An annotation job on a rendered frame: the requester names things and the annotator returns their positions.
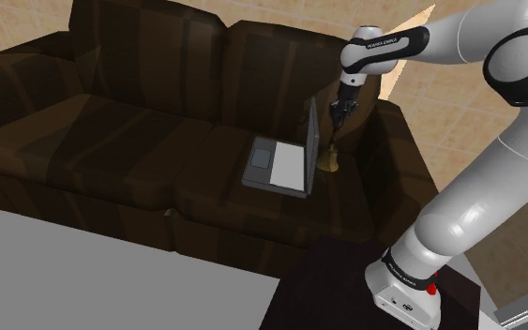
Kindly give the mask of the tan figurine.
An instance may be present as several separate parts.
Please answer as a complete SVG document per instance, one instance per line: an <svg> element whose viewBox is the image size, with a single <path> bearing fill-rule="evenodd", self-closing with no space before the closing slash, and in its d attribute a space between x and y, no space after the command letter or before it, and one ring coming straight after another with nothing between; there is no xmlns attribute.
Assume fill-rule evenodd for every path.
<svg viewBox="0 0 528 330"><path fill-rule="evenodd" d="M327 173L335 173L339 169L338 150L333 142L320 152L316 167Z"/></svg>

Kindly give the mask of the grey open laptop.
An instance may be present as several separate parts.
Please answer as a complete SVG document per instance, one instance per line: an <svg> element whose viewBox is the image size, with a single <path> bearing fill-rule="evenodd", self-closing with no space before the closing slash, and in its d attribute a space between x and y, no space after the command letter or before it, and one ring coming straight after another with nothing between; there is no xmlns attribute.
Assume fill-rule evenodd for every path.
<svg viewBox="0 0 528 330"><path fill-rule="evenodd" d="M242 176L246 187L306 199L312 192L320 140L316 99L310 100L304 145L256 137Z"/></svg>

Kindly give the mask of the dark robot stand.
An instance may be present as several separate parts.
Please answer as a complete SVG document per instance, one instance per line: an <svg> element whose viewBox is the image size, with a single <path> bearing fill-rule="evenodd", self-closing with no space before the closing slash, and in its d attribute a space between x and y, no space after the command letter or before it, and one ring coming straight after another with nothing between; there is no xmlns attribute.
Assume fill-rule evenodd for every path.
<svg viewBox="0 0 528 330"><path fill-rule="evenodd" d="M366 267L384 252L375 240L317 239L279 282L259 330L413 330L376 307L366 284ZM446 265L437 292L438 330L478 330L477 284Z"/></svg>

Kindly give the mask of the dark brown sofa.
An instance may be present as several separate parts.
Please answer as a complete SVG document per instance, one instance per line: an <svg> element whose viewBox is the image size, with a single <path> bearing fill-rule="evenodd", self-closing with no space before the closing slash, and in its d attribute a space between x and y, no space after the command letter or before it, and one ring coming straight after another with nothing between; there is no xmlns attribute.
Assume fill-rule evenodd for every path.
<svg viewBox="0 0 528 330"><path fill-rule="evenodd" d="M283 276L318 237L394 243L437 189L370 76L339 169L304 199L246 187L254 139L330 139L343 40L226 26L170 0L74 0L69 28L0 52L0 210Z"/></svg>

